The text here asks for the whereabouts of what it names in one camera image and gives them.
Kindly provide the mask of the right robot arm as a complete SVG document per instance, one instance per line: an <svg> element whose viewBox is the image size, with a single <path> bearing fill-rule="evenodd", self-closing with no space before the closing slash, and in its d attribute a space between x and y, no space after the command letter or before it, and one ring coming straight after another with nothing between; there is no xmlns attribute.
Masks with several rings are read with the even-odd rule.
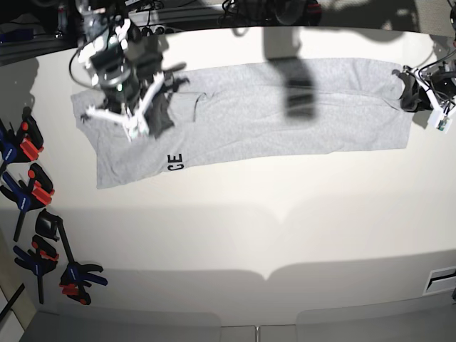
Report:
<svg viewBox="0 0 456 342"><path fill-rule="evenodd" d="M128 140L159 137L172 121L161 107L170 74L162 69L158 40L134 23L123 1L76 1L75 8L83 38L71 61L90 78L80 86L103 96L83 106L81 121L117 125Z"/></svg>

